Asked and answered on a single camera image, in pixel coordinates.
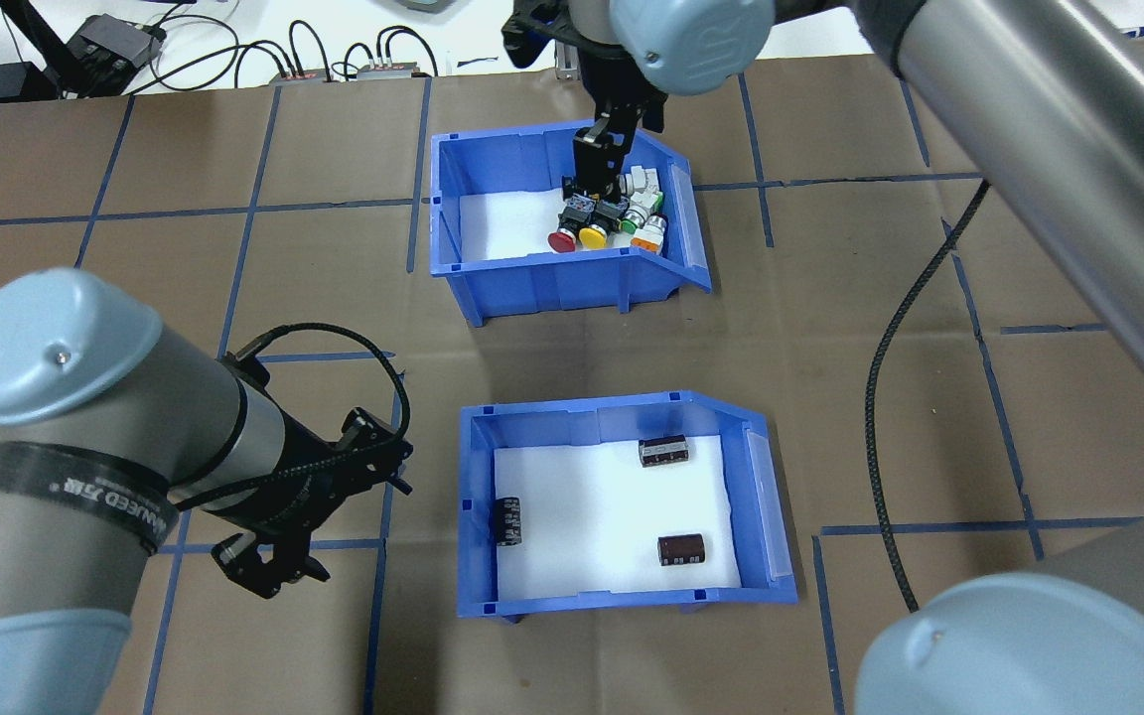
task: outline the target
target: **aluminum arm tube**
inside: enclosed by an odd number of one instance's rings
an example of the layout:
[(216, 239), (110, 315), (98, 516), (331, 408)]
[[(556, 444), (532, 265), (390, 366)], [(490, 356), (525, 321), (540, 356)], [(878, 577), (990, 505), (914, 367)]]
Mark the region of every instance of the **aluminum arm tube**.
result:
[(896, 58), (1144, 371), (1144, 49), (1081, 0), (929, 0)]

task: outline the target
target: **black cable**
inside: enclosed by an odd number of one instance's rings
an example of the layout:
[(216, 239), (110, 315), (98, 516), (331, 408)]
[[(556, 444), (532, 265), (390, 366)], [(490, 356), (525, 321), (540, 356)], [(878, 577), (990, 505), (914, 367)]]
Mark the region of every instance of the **black cable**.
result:
[[(379, 61), (381, 61), (382, 57), (384, 57), (384, 55), (382, 55), (382, 37), (384, 37), (387, 34), (387, 32), (398, 31), (398, 29), (405, 29), (405, 31), (413, 32), (414, 34), (418, 34), (416, 29), (413, 29), (413, 27), (410, 27), (410, 26), (384, 26), (384, 27), (382, 27), (380, 31), (378, 31), (378, 37), (375, 38), (375, 40), (373, 40), (373, 50), (375, 50), (375, 53), (378, 53), (378, 59)], [(391, 61), (391, 43), (390, 43), (390, 41), (388, 41), (388, 43), (387, 43), (387, 55), (386, 55), (386, 58), (387, 58), (388, 63), (390, 63), (390, 61)]]
[(209, 58), (213, 58), (213, 57), (217, 57), (217, 56), (222, 55), (223, 53), (235, 53), (235, 55), (236, 55), (236, 53), (237, 53), (238, 49), (244, 49), (245, 47), (257, 47), (257, 49), (262, 49), (263, 53), (268, 53), (269, 55), (272, 55), (273, 57), (276, 57), (276, 55), (272, 54), (271, 49), (268, 49), (268, 47), (262, 47), (262, 46), (257, 46), (257, 45), (235, 45), (235, 46), (231, 46), (231, 47), (222, 47), (222, 49), (215, 49), (214, 53), (207, 53), (206, 55), (197, 57), (196, 59), (191, 61), (190, 63), (180, 64), (176, 69), (173, 69), (169, 72), (164, 73), (164, 76), (161, 76), (160, 78), (154, 79), (153, 81), (146, 82), (146, 85), (141, 85), (140, 87), (135, 87), (135, 89), (133, 89), (130, 92), (127, 92), (127, 95), (130, 95), (130, 94), (141, 94), (141, 92), (144, 92), (148, 87), (152, 87), (154, 85), (160, 85), (160, 82), (164, 79), (170, 78), (172, 76), (176, 76), (176, 73), (184, 72), (184, 70), (186, 70), (188, 67), (192, 67), (196, 64), (205, 63), (206, 59), (209, 59)]
[(353, 41), (350, 45), (350, 47), (345, 50), (345, 53), (343, 53), (342, 56), (343, 64), (350, 64), (350, 54), (355, 53), (356, 49), (363, 49), (365, 51), (365, 56), (368, 57), (368, 64), (373, 64), (373, 50), (368, 49), (368, 46), (364, 45), (363, 41)]
[(8, 34), (11, 37), (11, 46), (17, 49), (17, 59), (24, 63), (24, 55), (19, 54), (19, 43), (15, 41), (15, 32), (11, 31), (11, 22), (8, 19), (8, 14), (3, 13), (3, 10), (0, 10), (0, 13), (3, 14), (3, 25), (8, 27)]
[(245, 348), (237, 352), (237, 362), (259, 355), (261, 351), (267, 349), (269, 344), (285, 337), (285, 335), (303, 331), (320, 331), (329, 332), (329, 334), (343, 335), (345, 339), (364, 344), (365, 349), (373, 353), (373, 357), (376, 358), (378, 363), (382, 365), (382, 371), (387, 372), (387, 376), (391, 380), (391, 384), (395, 386), (395, 395), (396, 398), (399, 399), (400, 421), (399, 424), (396, 426), (395, 432), (384, 440), (368, 444), (364, 447), (352, 448), (350, 452), (335, 454), (327, 459), (320, 459), (318, 462), (289, 467), (286, 468), (286, 470), (272, 471), (272, 474), (263, 475), (262, 477), (251, 477), (248, 479), (236, 480), (236, 483), (222, 485), (222, 487), (210, 488), (206, 490), (204, 493), (193, 494), (193, 496), (176, 503), (178, 511), (186, 511), (188, 508), (200, 507), (202, 503), (231, 496), (231, 494), (235, 493), (248, 492), (248, 490), (259, 488), (261, 485), (278, 483), (278, 480), (309, 477), (318, 474), (318, 471), (329, 470), (329, 468), (352, 461), (352, 459), (370, 452), (379, 451), (379, 448), (386, 448), (390, 447), (390, 445), (399, 444), (404, 439), (404, 435), (407, 434), (410, 429), (410, 396), (404, 392), (404, 381), (400, 380), (400, 375), (395, 371), (395, 367), (391, 366), (390, 360), (387, 359), (387, 355), (382, 353), (381, 349), (378, 348), (378, 344), (373, 343), (372, 340), (368, 340), (364, 335), (360, 335), (358, 332), (329, 325), (329, 323), (292, 323), (292, 325), (269, 329), (265, 334), (251, 340), (249, 344), (246, 344)]
[[(350, 69), (356, 70), (356, 71), (355, 72), (348, 72), (347, 67), (350, 67)], [(335, 59), (335, 61), (333, 61), (333, 63), (329, 63), (329, 69), (333, 70), (333, 72), (335, 72), (335, 76), (341, 77), (343, 79), (343, 81), (351, 81), (355, 78), (358, 78), (359, 77), (359, 70), (362, 70), (362, 67), (358, 67), (358, 66), (356, 66), (355, 64), (351, 64), (351, 63), (344, 63), (341, 59)]]
[[(262, 45), (277, 46), (271, 40), (255, 40), (251, 41), (249, 45), (246, 45), (245, 49), (241, 49), (240, 55), (237, 55), (237, 69), (232, 70), (232, 89), (240, 89), (241, 87), (241, 63), (245, 62), (245, 55), (248, 55), (251, 49), (263, 49), (263, 47), (261, 47)], [(273, 63), (276, 63), (277, 76), (280, 76), (281, 79), (285, 79), (285, 64), (281, 64), (281, 59), (278, 59), (275, 53), (272, 53), (271, 55)]]
[(373, 37), (373, 49), (378, 50), (378, 59), (382, 59), (382, 35), (387, 32), (394, 31), (394, 29), (412, 29), (408, 26), (384, 26), (378, 31), (378, 35)]
[(289, 53), (294, 55), (294, 66), (299, 69), (299, 76), (303, 76), (303, 63), (299, 59), (297, 47), (294, 46), (294, 27), (296, 26), (308, 27), (308, 32), (312, 33), (312, 37), (317, 40), (317, 47), (320, 49), (320, 62), (324, 64), (324, 70), (326, 70), (326, 81), (332, 81), (332, 77), (329, 77), (329, 55), (326, 54), (326, 43), (320, 40), (317, 27), (310, 26), (303, 19), (294, 19), (294, 22), (289, 23)]
[[(158, 19), (158, 24), (160, 25), (164, 22), (168, 22), (168, 21), (173, 22), (173, 19), (185, 19), (185, 18), (202, 19), (202, 22), (207, 22), (207, 23), (210, 23), (210, 24), (216, 24), (217, 26), (227, 29), (227, 31), (229, 32), (229, 34), (232, 35), (232, 45), (235, 45), (237, 47), (239, 47), (241, 45), (241, 38), (240, 38), (239, 34), (237, 34), (236, 29), (232, 29), (232, 26), (230, 24), (223, 22), (223, 19), (221, 19), (221, 18), (213, 18), (213, 17), (209, 17), (209, 15), (193, 15), (193, 14), (167, 15), (167, 17)], [(228, 71), (231, 70), (232, 66), (236, 66), (236, 64), (237, 64), (237, 53), (236, 53), (236, 50), (232, 50), (232, 56), (229, 57), (228, 63), (223, 65), (223, 69), (219, 71), (217, 76), (214, 76), (213, 78), (210, 78), (210, 79), (208, 79), (208, 80), (206, 80), (204, 82), (200, 82), (200, 85), (196, 85), (193, 87), (174, 87), (174, 86), (169, 85), (169, 82), (167, 82), (167, 81), (164, 80), (164, 77), (160, 76), (160, 73), (159, 73), (158, 66), (156, 66), (157, 64), (159, 64), (160, 57), (161, 57), (161, 55), (158, 55), (158, 57), (156, 57), (152, 63), (149, 63), (149, 71), (153, 73), (153, 78), (156, 80), (158, 80), (162, 87), (167, 87), (167, 89), (170, 89), (173, 92), (196, 92), (196, 90), (199, 90), (199, 89), (205, 89), (205, 87), (209, 87), (209, 86), (214, 85), (216, 81), (219, 81), (220, 79), (222, 79), (223, 76), (227, 76)]]
[(907, 605), (907, 611), (913, 613), (920, 606), (916, 605), (916, 596), (912, 593), (912, 583), (907, 582), (907, 573), (904, 573), (903, 570), (899, 545), (895, 543), (893, 529), (890, 525), (890, 515), (885, 510), (884, 492), (881, 488), (881, 462), (876, 459), (876, 381), (881, 376), (881, 363), (884, 362), (885, 352), (890, 349), (890, 340), (893, 340), (896, 332), (899, 332), (899, 325), (907, 317), (912, 303), (916, 302), (917, 295), (921, 295), (921, 291), (925, 289), (931, 277), (935, 277), (936, 271), (944, 263), (944, 259), (952, 249), (956, 248), (956, 241), (960, 240), (966, 227), (972, 221), (974, 214), (977, 213), (977, 208), (982, 205), (988, 189), (991, 189), (991, 184), (986, 180), (977, 185), (977, 191), (974, 192), (974, 198), (968, 202), (966, 213), (961, 214), (961, 219), (956, 222), (956, 228), (948, 232), (947, 239), (935, 253), (935, 257), (929, 260), (925, 270), (921, 271), (921, 276), (916, 277), (916, 283), (912, 284), (912, 288), (903, 297), (898, 311), (895, 311), (893, 317), (890, 318), (890, 325), (885, 326), (885, 332), (881, 335), (881, 343), (876, 345), (876, 353), (873, 355), (872, 367), (868, 370), (868, 384), (863, 390), (863, 442), (868, 453), (868, 479), (872, 483), (872, 503), (876, 507), (876, 526), (880, 526), (885, 556), (890, 558), (890, 570), (893, 571), (895, 582), (899, 585), (904, 605)]
[(390, 33), (390, 34), (387, 35), (387, 48), (386, 48), (386, 50), (387, 50), (387, 59), (391, 58), (391, 40), (395, 40), (395, 38), (397, 35), (400, 35), (400, 34), (410, 34), (410, 35), (413, 35), (414, 40), (421, 41), (422, 49), (426, 49), (427, 57), (431, 58), (431, 72), (435, 72), (435, 77), (439, 77), (440, 76), (440, 65), (437, 64), (436, 61), (435, 61), (435, 53), (431, 53), (431, 46), (427, 45), (427, 41), (423, 40), (423, 38), (422, 38), (421, 34), (418, 34), (416, 31), (412, 31), (412, 29), (408, 29), (408, 27), (404, 27), (404, 26), (398, 27), (398, 29), (396, 29), (395, 32), (392, 32), (392, 33)]

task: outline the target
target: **grid line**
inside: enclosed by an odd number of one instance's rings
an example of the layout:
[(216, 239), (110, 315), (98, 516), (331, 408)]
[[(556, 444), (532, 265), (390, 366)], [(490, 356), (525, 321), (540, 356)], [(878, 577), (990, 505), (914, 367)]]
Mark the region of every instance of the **grid line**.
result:
[(749, 81), (744, 72), (736, 76), (740, 81), (740, 101), (744, 103), (744, 118), (749, 127), (749, 149), (753, 149), (753, 173), (757, 182), (757, 206), (762, 209), (762, 232), (766, 238), (766, 248), (776, 247), (776, 232), (771, 227), (771, 205), (766, 204), (766, 183), (762, 168), (762, 148), (757, 144), (757, 121), (753, 117), (753, 100), (749, 98)]
[(167, 581), (167, 597), (161, 605), (161, 620), (158, 621), (158, 639), (153, 646), (153, 665), (149, 668), (149, 686), (144, 692), (144, 715), (153, 715), (153, 706), (158, 698), (158, 683), (161, 680), (161, 661), (167, 652), (167, 634), (170, 630), (170, 615), (174, 613), (174, 598), (178, 587), (178, 570), (183, 569), (183, 545), (188, 540), (188, 523), (191, 513), (184, 511), (178, 517), (176, 549), (170, 555), (170, 579)]
[[(223, 327), (222, 334), (219, 340), (219, 351), (216, 357), (222, 357), (223, 352), (228, 349), (228, 337), (232, 327), (232, 313), (237, 309), (237, 291), (240, 289), (241, 283), (241, 267), (245, 263), (245, 249), (249, 245), (251, 227), (254, 223), (254, 208), (259, 204), (259, 191), (263, 185), (263, 172), (268, 168), (268, 150), (272, 145), (272, 130), (276, 127), (276, 111), (280, 108), (281, 103), (281, 88), (277, 87), (272, 93), (272, 109), (268, 112), (268, 132), (263, 135), (263, 148), (260, 151), (260, 162), (259, 173), (254, 176), (254, 189), (251, 191), (251, 202), (246, 208), (245, 214), (245, 232), (241, 236), (241, 247), (240, 253), (237, 254), (237, 267), (235, 275), (232, 276), (232, 288), (228, 297), (228, 309), (225, 316), (223, 316)], [(158, 697), (158, 682), (161, 674), (161, 660), (165, 656), (165, 646), (167, 646), (167, 637), (170, 630), (170, 615), (174, 612), (174, 598), (176, 598), (177, 586), (178, 586), (178, 570), (183, 566), (183, 557), (188, 554), (188, 524), (192, 519), (191, 513), (185, 511), (184, 515), (178, 519), (178, 538), (176, 539), (176, 548), (172, 555), (173, 562), (170, 564), (170, 580), (167, 583), (167, 597), (161, 607), (161, 621), (158, 626), (158, 643), (156, 643), (153, 652), (153, 666), (149, 670), (149, 688), (144, 696), (144, 715), (153, 714), (153, 707), (156, 697)]]
[[(950, 231), (951, 228), (947, 227), (947, 222), (944, 222), (945, 231)], [(1035, 554), (1035, 561), (1042, 561), (1044, 557), (1043, 543), (1040, 542), (1040, 531), (1035, 527), (1035, 509), (1031, 507), (1031, 498), (1027, 496), (1025, 488), (1025, 479), (1023, 479), (1022, 471), (1022, 460), (1018, 458), (1018, 448), (1012, 443), (1012, 428), (1009, 426), (1008, 413), (1004, 412), (1004, 398), (1000, 395), (1000, 383), (995, 379), (995, 367), (991, 363), (991, 351), (986, 340), (983, 337), (983, 324), (977, 316), (977, 304), (974, 302), (974, 292), (970, 289), (970, 284), (968, 284), (968, 278), (966, 277), (966, 263), (961, 261), (960, 254), (952, 253), (952, 263), (956, 268), (956, 280), (960, 281), (961, 291), (966, 294), (966, 308), (968, 313), (970, 313), (970, 323), (974, 329), (974, 340), (977, 342), (977, 349), (983, 357), (983, 372), (986, 375), (986, 387), (991, 392), (991, 404), (995, 407), (995, 418), (1000, 424), (1000, 438), (1004, 440), (1004, 455), (1007, 455), (1009, 461), (1009, 470), (1012, 471), (1012, 483), (1018, 490), (1018, 500), (1022, 503), (1022, 515), (1023, 519), (1026, 521), (1027, 526), (1027, 538), (1031, 539), (1031, 549)]]
[(836, 634), (832, 629), (832, 605), (827, 601), (827, 573), (824, 570), (824, 548), (812, 535), (815, 549), (815, 588), (818, 590), (818, 615), (824, 629), (824, 651), (827, 656), (827, 678), (832, 689), (832, 710), (845, 715), (845, 697), (841, 693), (841, 665), (836, 659)]
[(418, 265), (418, 221), (422, 209), (422, 164), (426, 162), (426, 133), (431, 116), (431, 79), (422, 80), (422, 114), (418, 119), (418, 164), (413, 167), (413, 212), (410, 219), (410, 249), (404, 259), (404, 271), (412, 273)]
[[(404, 375), (399, 376), (404, 382)], [(399, 394), (391, 395), (391, 426), (400, 424)], [(382, 594), (387, 589), (387, 540), (391, 533), (391, 500), (395, 498), (395, 490), (390, 483), (382, 492), (382, 524), (379, 529), (378, 538), (378, 565), (373, 570), (373, 598), (370, 598), (368, 606), (368, 651), (365, 658), (365, 693), (363, 701), (364, 715), (373, 715), (375, 700), (373, 697), (378, 692), (378, 646), (381, 637), (380, 628), (382, 622)]]
[[(824, 183), (881, 183), (881, 182), (935, 182), (935, 181), (968, 181), (980, 180), (980, 173), (961, 172), (950, 173), (950, 175), (890, 175), (890, 176), (867, 176), (867, 177), (815, 177), (815, 180), (763, 180), (730, 183), (702, 183), (696, 184), (696, 191), (739, 191), (739, 190), (763, 190), (763, 189), (794, 189), (794, 186), (817, 185)], [(367, 207), (416, 207), (418, 205), (430, 204), (430, 198), (418, 196), (415, 199), (351, 199), (351, 200), (318, 200), (309, 204), (268, 204), (263, 207), (255, 207), (255, 214), (271, 214), (278, 212), (319, 212), (324, 208), (367, 208)], [(101, 214), (95, 216), (96, 222), (129, 222), (136, 219), (169, 219), (177, 216), (219, 216), (231, 214), (248, 214), (249, 207), (210, 207), (210, 208), (174, 208), (158, 209), (158, 212), (127, 212), (117, 214)], [(0, 227), (32, 225), (32, 223), (77, 223), (90, 222), (89, 214), (71, 214), (56, 216), (26, 216), (0, 219)]]
[(276, 112), (281, 106), (281, 86), (272, 93), (272, 109), (268, 111), (268, 129), (263, 134), (263, 149), (260, 150), (259, 172), (254, 173), (254, 189), (251, 190), (251, 202), (245, 210), (245, 229), (241, 230), (241, 247), (237, 249), (237, 270), (232, 276), (232, 288), (228, 293), (228, 311), (223, 315), (223, 331), (219, 335), (219, 357), (228, 349), (228, 340), (232, 332), (232, 316), (237, 312), (237, 297), (241, 291), (241, 273), (245, 271), (245, 256), (251, 247), (251, 231), (254, 230), (254, 216), (257, 214), (260, 190), (263, 189), (263, 175), (268, 172), (268, 151), (272, 149), (272, 134), (276, 130)]
[(117, 127), (117, 140), (113, 140), (113, 151), (109, 154), (109, 166), (104, 167), (104, 178), (100, 182), (100, 191), (95, 192), (95, 202), (92, 204), (92, 215), (87, 219), (87, 230), (82, 231), (82, 244), (78, 247), (78, 259), (73, 261), (74, 268), (82, 268), (82, 261), (87, 257), (87, 246), (92, 241), (92, 232), (95, 232), (95, 217), (100, 216), (100, 207), (104, 204), (104, 193), (109, 191), (109, 181), (113, 177), (113, 167), (117, 166), (117, 156), (122, 150), (122, 140), (126, 140), (126, 127), (130, 126), (132, 112), (135, 110), (135, 95), (126, 100), (126, 109), (122, 112), (122, 125)]
[[(1104, 530), (1136, 524), (1141, 519), (1144, 519), (1144, 516), (1077, 516), (1071, 517), (1071, 519), (1035, 519), (1034, 526), (1038, 531)], [(1027, 522), (1025, 521), (917, 522), (891, 524), (890, 526), (896, 534), (995, 533), (1017, 532), (1026, 527)], [(877, 535), (880, 533), (881, 529), (875, 524), (839, 524), (823, 526), (818, 532), (826, 538), (832, 535)]]
[(1077, 326), (1009, 326), (1000, 328), (1001, 335), (1052, 335), (1064, 332), (1106, 332), (1106, 326), (1102, 323), (1080, 323)]
[(916, 148), (921, 149), (921, 160), (925, 162), (925, 168), (930, 167), (930, 145), (925, 144), (925, 132), (921, 128), (921, 117), (916, 114), (916, 101), (912, 96), (912, 87), (899, 79), (899, 89), (903, 90), (903, 101), (907, 105), (907, 118), (912, 119), (912, 132), (916, 135)]

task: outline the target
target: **black strap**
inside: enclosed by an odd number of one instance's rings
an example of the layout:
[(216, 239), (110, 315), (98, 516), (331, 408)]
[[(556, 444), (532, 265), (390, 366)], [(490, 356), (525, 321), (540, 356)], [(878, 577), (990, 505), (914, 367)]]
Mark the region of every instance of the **black strap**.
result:
[(245, 419), (249, 415), (251, 408), (249, 396), (245, 394), (245, 382), (241, 380), (237, 380), (237, 394), (239, 395), (237, 420), (232, 421), (232, 431), (228, 434), (228, 439), (223, 443), (222, 447), (219, 447), (219, 452), (207, 459), (205, 464), (197, 467), (191, 475), (178, 479), (175, 484), (176, 488), (193, 484), (196, 480), (209, 475), (210, 471), (217, 470), (219, 466), (223, 463), (223, 459), (228, 459), (228, 455), (232, 453), (232, 448), (237, 446), (237, 439), (240, 439), (241, 432), (245, 430)]
[(903, 37), (907, 34), (907, 26), (924, 5), (925, 0), (853, 0), (850, 3), (850, 10), (859, 19), (863, 37), (890, 65), (896, 78), (903, 79), (903, 72), (899, 71), (899, 45), (903, 45)]
[(0, 492), (18, 493), (100, 517), (140, 538), (149, 555), (165, 542), (178, 511), (167, 479), (148, 467), (86, 448), (0, 443)]

